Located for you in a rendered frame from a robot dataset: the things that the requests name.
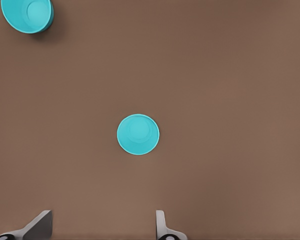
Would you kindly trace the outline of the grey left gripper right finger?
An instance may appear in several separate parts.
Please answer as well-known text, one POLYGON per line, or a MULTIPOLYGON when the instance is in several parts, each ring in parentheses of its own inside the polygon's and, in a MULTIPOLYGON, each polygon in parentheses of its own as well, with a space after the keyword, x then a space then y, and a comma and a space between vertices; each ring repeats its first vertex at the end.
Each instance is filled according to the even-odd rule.
POLYGON ((156 240, 188 240, 188 237, 180 231, 167 227, 165 213, 163 210, 156 210, 156 240))

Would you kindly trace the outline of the small turquoise bowl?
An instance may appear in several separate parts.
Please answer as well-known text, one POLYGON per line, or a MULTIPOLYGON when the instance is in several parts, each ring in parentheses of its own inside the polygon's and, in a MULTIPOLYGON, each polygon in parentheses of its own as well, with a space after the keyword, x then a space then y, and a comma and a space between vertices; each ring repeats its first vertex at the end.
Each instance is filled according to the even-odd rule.
POLYGON ((151 117, 131 114, 119 123, 116 138, 125 152, 136 156, 146 155, 158 145, 160 129, 151 117))

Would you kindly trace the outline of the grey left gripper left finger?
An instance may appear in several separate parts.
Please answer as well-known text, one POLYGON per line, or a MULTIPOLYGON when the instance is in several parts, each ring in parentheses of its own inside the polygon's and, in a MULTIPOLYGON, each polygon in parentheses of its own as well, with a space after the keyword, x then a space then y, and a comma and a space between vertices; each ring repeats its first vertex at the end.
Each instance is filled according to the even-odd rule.
POLYGON ((53 211, 44 210, 25 227, 0 235, 0 240, 50 240, 53 233, 53 211))

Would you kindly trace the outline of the large turquoise bowl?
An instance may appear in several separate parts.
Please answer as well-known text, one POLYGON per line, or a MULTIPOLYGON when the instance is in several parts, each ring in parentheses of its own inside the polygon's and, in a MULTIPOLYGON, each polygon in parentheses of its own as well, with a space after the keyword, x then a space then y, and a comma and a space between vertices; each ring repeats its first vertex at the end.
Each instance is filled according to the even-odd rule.
POLYGON ((41 33, 54 20, 51 0, 0 0, 0 4, 5 20, 24 34, 41 33))

